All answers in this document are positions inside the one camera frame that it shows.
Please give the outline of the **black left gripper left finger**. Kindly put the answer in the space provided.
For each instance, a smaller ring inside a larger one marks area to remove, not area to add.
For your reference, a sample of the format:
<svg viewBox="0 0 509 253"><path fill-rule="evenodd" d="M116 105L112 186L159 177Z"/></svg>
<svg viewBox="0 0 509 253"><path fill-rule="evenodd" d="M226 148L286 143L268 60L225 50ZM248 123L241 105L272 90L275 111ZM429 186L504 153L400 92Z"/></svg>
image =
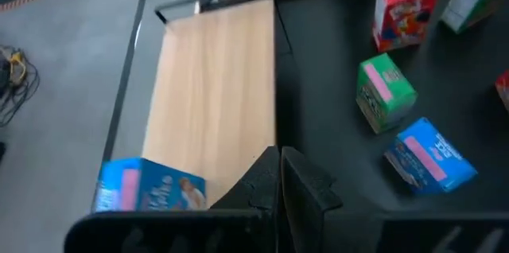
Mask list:
<svg viewBox="0 0 509 253"><path fill-rule="evenodd" d="M216 201L222 224L209 238L210 252L275 252L281 156L267 147L248 171Z"/></svg>

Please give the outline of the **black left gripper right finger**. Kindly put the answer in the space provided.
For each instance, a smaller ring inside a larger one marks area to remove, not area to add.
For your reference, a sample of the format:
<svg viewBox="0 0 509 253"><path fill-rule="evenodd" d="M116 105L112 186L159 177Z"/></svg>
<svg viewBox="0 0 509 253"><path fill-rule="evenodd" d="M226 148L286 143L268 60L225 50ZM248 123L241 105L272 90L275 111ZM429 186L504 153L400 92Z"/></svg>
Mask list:
<svg viewBox="0 0 509 253"><path fill-rule="evenodd" d="M296 252L322 251L324 217L343 201L331 190L335 179L293 147L282 148L282 195Z"/></svg>

